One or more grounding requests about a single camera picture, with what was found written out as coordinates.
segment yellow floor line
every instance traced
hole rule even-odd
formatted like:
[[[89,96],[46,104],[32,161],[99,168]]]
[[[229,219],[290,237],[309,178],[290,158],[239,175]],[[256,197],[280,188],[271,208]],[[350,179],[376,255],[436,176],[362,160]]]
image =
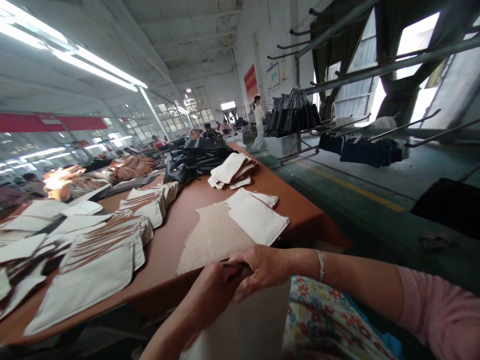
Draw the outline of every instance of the yellow floor line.
[[[302,159],[299,159],[299,158],[296,158],[296,159],[292,159],[290,160],[290,163],[297,163],[298,161],[300,161]],[[366,190],[363,190],[362,188],[359,188],[358,186],[355,186],[347,181],[344,181],[344,180],[341,180],[339,178],[336,178],[335,176],[332,176],[324,171],[321,171],[315,167],[312,167],[312,166],[309,166],[309,165],[306,165],[304,163],[298,163],[298,165],[300,165],[301,167],[303,168],[306,168],[314,173],[317,173],[321,176],[323,176],[324,178],[327,178],[339,185],[342,185],[350,190],[353,190],[354,192],[360,194],[360,195],[363,195],[364,197],[367,197],[369,198],[370,200],[373,200],[374,202],[376,203],[379,203],[379,204],[382,204],[384,206],[386,206],[387,208],[389,209],[392,209],[393,211],[395,212],[401,212],[403,210],[405,210],[404,207],[400,206],[400,205],[397,205],[396,203],[393,203],[391,201],[388,201],[387,199],[384,199],[383,197],[380,197],[380,196],[377,196],[369,191],[366,191]]]

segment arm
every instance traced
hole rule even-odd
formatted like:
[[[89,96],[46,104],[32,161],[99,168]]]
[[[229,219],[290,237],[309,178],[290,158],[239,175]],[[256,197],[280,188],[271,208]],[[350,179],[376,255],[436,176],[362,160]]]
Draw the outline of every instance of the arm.
[[[324,252],[323,257],[325,284],[345,291],[392,321],[400,319],[404,297],[402,281],[395,265],[330,252]],[[264,287],[283,284],[293,275],[314,280],[320,278],[319,257],[312,249],[282,250],[257,245],[238,252],[230,260],[248,263],[254,272],[238,287],[235,294],[237,301]],[[266,266],[269,270],[263,273],[262,268]],[[278,278],[272,279],[271,274],[278,274]]]
[[[241,272],[220,262],[205,266],[180,305],[150,339],[140,360],[177,360],[189,340],[227,308],[243,279]]]

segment hand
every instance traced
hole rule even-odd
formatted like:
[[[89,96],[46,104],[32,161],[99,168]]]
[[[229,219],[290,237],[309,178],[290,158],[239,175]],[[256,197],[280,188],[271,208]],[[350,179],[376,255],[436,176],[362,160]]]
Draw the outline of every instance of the hand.
[[[234,299],[237,303],[256,291],[285,283],[292,276],[290,253],[264,245],[235,253],[232,263],[247,263],[253,274],[238,286]]]
[[[175,310],[189,322],[193,333],[213,323],[232,301],[243,277],[242,269],[213,262],[203,269],[190,291]]]

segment window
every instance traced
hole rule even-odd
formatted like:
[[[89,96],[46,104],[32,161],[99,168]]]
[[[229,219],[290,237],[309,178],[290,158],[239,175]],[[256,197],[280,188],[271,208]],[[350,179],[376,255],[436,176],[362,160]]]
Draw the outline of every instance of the window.
[[[230,102],[225,102],[223,104],[220,104],[220,107],[224,111],[224,110],[236,108],[237,106],[235,105],[235,101],[230,101]]]

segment poster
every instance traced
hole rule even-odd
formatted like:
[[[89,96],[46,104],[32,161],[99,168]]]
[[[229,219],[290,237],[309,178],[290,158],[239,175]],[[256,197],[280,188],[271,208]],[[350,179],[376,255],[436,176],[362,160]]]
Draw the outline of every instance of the poster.
[[[249,102],[253,102],[255,95],[259,94],[257,76],[255,75],[255,65],[251,66],[246,75],[243,77],[243,80],[245,80],[246,97],[248,98]]]
[[[279,76],[279,63],[276,62],[273,64],[267,71],[267,78],[268,78],[268,88],[274,88],[280,84],[280,76]]]
[[[285,81],[289,78],[287,71],[287,59],[285,57],[280,61],[280,74],[282,81]]]

